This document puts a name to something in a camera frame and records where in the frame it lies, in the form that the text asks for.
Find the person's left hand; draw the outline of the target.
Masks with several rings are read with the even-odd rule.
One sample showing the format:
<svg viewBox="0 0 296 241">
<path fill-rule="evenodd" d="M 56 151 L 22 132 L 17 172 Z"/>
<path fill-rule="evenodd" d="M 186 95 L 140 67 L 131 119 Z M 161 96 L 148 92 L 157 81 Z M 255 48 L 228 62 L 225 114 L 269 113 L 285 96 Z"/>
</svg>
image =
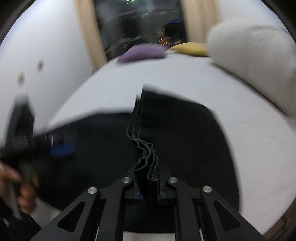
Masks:
<svg viewBox="0 0 296 241">
<path fill-rule="evenodd" d="M 15 169 L 1 163 L 1 199 L 12 209 L 17 205 L 24 214 L 31 214 L 36 209 L 38 177 L 35 173 L 28 180 Z"/>
</svg>

